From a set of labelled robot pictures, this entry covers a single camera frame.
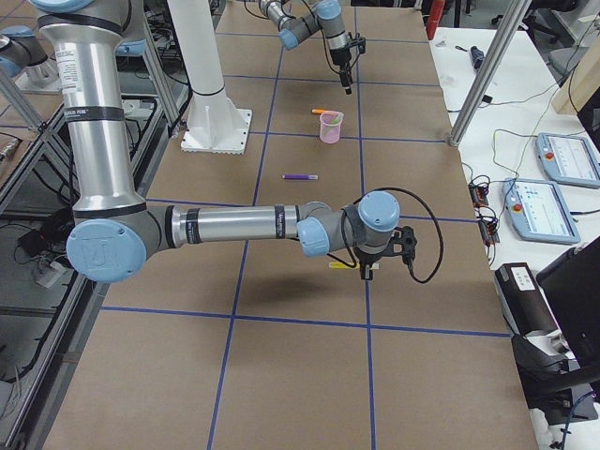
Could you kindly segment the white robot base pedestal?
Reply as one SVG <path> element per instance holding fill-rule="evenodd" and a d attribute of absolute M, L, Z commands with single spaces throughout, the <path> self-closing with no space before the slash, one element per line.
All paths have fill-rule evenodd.
<path fill-rule="evenodd" d="M 245 152 L 252 111 L 229 99 L 218 55 L 209 3 L 168 3 L 192 91 L 182 149 L 241 155 Z"/>

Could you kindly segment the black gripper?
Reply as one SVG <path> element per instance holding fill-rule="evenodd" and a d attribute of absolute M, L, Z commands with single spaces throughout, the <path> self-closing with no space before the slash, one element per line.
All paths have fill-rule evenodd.
<path fill-rule="evenodd" d="M 381 252 L 368 253 L 359 247 L 355 247 L 353 253 L 358 260 L 360 278 L 364 281 L 372 281 L 373 265 L 383 257 L 383 254 Z"/>
<path fill-rule="evenodd" d="M 351 69 L 352 53 L 350 45 L 345 44 L 337 48 L 329 47 L 329 54 L 331 56 L 332 65 L 334 66 L 334 71 L 338 73 L 340 83 L 345 91 L 345 94 L 350 95 L 353 92 L 353 77 Z"/>

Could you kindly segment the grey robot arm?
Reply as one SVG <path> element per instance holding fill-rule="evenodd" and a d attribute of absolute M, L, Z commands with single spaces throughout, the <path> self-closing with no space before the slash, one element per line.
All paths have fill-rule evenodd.
<path fill-rule="evenodd" d="M 360 47 L 363 40 L 353 37 L 342 18 L 338 1 L 318 1 L 308 6 L 308 13 L 296 17 L 284 9 L 285 1 L 259 1 L 258 8 L 265 19 L 277 27 L 283 47 L 290 51 L 317 33 L 322 34 L 331 58 L 331 69 L 338 75 L 347 95 L 352 93 L 352 48 Z"/>
<path fill-rule="evenodd" d="M 385 191 L 368 193 L 339 211 L 322 202 L 182 210 L 148 207 L 130 168 L 125 113 L 116 67 L 117 49 L 144 47 L 143 1 L 29 1 L 37 24 L 53 45 L 79 183 L 67 257 L 74 269 L 98 282 L 137 274 L 154 254 L 185 244 L 296 239 L 307 257 L 346 248 L 358 257 L 361 278 L 394 245 L 416 243 L 398 228 L 400 206 Z M 286 49 L 322 31 L 340 80 L 351 93 L 351 48 L 364 39 L 347 32 L 338 1 L 320 1 L 295 18 L 287 1 L 259 1 L 262 16 L 277 26 Z M 242 154 L 252 111 L 237 109 L 223 81 L 214 25 L 207 1 L 169 4 L 192 94 L 184 149 Z"/>

